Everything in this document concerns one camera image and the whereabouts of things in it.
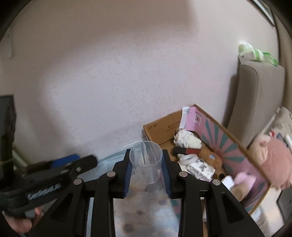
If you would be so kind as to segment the person's left hand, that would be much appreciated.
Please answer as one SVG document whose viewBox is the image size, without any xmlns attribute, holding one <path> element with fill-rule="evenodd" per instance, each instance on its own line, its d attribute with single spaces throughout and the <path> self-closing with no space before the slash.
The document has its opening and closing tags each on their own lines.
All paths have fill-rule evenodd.
<svg viewBox="0 0 292 237">
<path fill-rule="evenodd" d="M 4 211 L 2 212 L 4 218 L 8 222 L 9 226 L 18 234 L 28 233 L 43 216 L 43 207 L 39 206 L 35 208 L 34 219 L 17 219 L 7 215 Z"/>
</svg>

